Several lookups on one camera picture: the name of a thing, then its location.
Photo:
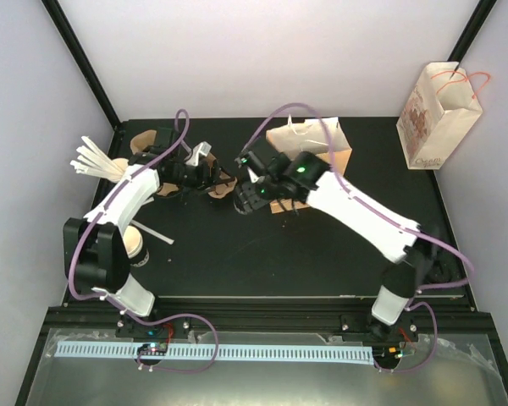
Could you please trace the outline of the brown paper bag white handles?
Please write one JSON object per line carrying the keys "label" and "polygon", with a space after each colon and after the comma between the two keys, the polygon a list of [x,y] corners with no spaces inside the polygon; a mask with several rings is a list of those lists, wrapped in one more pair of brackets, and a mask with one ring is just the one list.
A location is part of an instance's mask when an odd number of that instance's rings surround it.
{"label": "brown paper bag white handles", "polygon": [[289,159],[277,172],[282,189],[270,203],[273,214],[310,206],[344,221],[357,212],[344,179],[352,149],[337,118],[289,120],[268,130],[266,140]]}

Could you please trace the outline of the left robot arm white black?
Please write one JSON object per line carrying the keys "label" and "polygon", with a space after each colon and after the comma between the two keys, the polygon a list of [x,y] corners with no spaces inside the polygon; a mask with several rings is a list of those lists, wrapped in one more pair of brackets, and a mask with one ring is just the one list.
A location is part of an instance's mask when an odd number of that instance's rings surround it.
{"label": "left robot arm white black", "polygon": [[145,337],[156,337],[165,318],[153,309],[156,296],[144,288],[131,270],[148,261],[141,233],[132,224],[138,211],[154,196],[183,189],[212,190],[228,180],[206,141],[179,152],[185,132],[151,129],[134,137],[131,155],[117,163],[83,139],[70,164],[77,173],[105,178],[114,186],[82,218],[63,226],[65,276],[77,300],[100,299],[135,317]]}

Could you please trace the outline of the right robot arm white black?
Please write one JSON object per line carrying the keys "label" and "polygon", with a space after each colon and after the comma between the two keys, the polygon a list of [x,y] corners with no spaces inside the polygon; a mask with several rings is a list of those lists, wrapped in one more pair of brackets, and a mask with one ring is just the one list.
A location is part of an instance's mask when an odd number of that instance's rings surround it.
{"label": "right robot arm white black", "polygon": [[439,256],[437,245],[418,237],[421,226],[362,193],[310,151],[290,158],[257,140],[235,161],[246,172],[234,189],[239,213],[250,214],[274,200],[304,203],[359,234],[389,261],[367,328],[379,341],[394,336],[402,312]]}

